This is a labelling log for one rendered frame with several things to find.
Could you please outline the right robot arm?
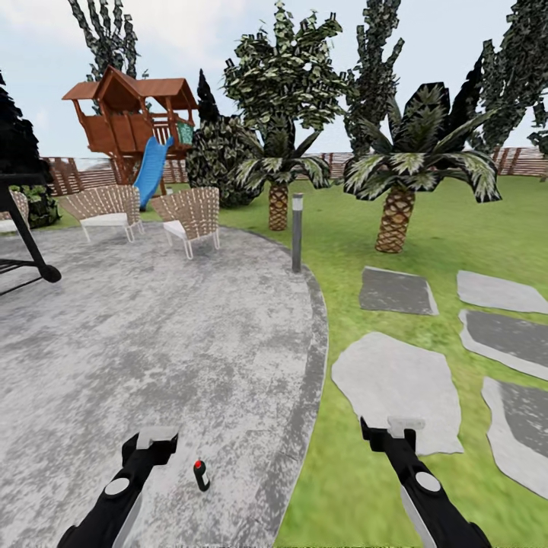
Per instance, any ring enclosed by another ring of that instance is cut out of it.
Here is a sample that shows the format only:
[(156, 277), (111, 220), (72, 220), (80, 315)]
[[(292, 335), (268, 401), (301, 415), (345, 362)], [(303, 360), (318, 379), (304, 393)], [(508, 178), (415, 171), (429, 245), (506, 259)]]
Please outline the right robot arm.
[(388, 429), (371, 428), (359, 417), (363, 438), (372, 451), (385, 452), (402, 483), (401, 500), (425, 548), (492, 548), (476, 523), (467, 523), (449, 502), (435, 476), (415, 455), (419, 416), (389, 416)]

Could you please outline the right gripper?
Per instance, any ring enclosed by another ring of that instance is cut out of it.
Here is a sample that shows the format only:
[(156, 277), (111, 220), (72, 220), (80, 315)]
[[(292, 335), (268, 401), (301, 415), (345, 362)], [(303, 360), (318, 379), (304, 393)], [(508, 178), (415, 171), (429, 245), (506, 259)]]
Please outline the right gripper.
[(415, 454), (416, 431), (406, 429), (405, 438), (391, 437), (388, 429), (371, 428), (363, 416), (359, 417), (363, 438), (369, 440), (372, 451), (385, 452), (392, 463), (393, 458), (400, 451), (408, 451)]

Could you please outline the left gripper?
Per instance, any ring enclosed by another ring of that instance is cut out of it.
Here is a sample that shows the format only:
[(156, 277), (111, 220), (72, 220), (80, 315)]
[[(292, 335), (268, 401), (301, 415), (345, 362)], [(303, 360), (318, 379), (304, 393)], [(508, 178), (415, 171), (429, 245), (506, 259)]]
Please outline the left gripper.
[(147, 465), (148, 474), (155, 465), (166, 465), (169, 456), (176, 453), (178, 436), (171, 439), (154, 439), (148, 449), (136, 450), (135, 441), (128, 441), (123, 445), (123, 467), (133, 461), (141, 461)]

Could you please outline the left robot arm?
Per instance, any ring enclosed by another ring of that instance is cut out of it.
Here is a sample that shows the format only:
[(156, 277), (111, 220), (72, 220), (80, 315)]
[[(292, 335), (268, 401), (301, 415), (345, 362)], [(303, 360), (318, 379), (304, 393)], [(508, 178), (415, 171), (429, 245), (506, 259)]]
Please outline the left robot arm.
[(72, 525), (56, 548), (122, 548), (138, 518), (142, 489), (155, 465), (176, 453), (176, 426), (143, 427), (123, 445), (123, 468), (106, 485), (78, 527)]

